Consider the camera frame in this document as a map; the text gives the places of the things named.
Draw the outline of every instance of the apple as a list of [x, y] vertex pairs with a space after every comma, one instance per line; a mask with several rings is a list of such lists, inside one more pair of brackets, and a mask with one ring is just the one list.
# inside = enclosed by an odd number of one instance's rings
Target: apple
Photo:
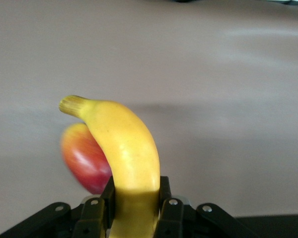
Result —
[[112, 176], [107, 159], [84, 123], [70, 125], [61, 138], [62, 157], [78, 182], [90, 193], [101, 194]]

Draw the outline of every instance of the table surface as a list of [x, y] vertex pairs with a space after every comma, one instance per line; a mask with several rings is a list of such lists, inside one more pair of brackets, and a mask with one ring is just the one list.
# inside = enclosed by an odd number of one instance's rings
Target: table surface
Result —
[[0, 233], [90, 195], [60, 155], [70, 94], [134, 110], [193, 207], [298, 214], [298, 6], [0, 1]]

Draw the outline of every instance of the banana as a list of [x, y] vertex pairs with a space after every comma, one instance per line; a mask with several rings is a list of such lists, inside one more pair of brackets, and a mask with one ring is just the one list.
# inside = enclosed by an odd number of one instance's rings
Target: banana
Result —
[[146, 125], [124, 105], [70, 95], [63, 113], [83, 120], [102, 148], [115, 184], [110, 238], [151, 238], [158, 220], [160, 164]]

